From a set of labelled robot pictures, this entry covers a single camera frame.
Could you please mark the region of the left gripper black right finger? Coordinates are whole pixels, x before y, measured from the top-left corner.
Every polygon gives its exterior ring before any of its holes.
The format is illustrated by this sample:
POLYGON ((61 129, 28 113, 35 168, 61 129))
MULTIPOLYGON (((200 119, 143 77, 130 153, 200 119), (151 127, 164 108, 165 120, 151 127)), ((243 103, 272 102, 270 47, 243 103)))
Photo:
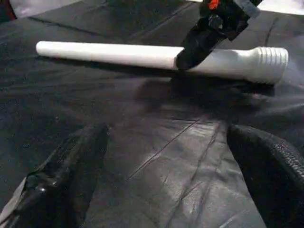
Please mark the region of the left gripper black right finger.
POLYGON ((268 228, 304 226, 304 158, 286 140, 250 126, 231 125, 228 146, 268 228))

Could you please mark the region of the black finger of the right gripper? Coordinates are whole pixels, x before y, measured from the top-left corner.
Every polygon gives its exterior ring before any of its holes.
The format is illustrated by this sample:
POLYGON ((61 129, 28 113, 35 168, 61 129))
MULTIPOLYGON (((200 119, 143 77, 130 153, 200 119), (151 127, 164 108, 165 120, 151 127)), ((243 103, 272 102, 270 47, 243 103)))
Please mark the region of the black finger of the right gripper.
POLYGON ((189 70, 200 64, 216 44, 216 33, 208 25, 208 19, 202 18, 188 32, 181 46, 183 50, 176 57, 178 70, 189 70))

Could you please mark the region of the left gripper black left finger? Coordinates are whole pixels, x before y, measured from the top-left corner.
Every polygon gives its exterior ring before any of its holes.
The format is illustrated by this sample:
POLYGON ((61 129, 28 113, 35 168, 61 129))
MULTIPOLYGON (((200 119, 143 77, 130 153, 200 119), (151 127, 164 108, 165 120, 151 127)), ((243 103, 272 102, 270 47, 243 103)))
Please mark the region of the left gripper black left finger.
POLYGON ((2 228, 80 228, 97 185, 109 129, 93 124, 66 137, 27 174, 0 214, 2 228))

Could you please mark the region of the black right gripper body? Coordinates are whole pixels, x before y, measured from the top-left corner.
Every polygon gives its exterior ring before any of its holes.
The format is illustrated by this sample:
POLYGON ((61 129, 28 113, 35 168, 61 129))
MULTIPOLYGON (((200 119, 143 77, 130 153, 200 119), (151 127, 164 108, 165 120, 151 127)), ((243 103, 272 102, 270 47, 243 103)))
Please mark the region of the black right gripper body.
POLYGON ((229 40, 243 32, 250 19, 233 0, 204 0, 199 10, 200 26, 229 40))

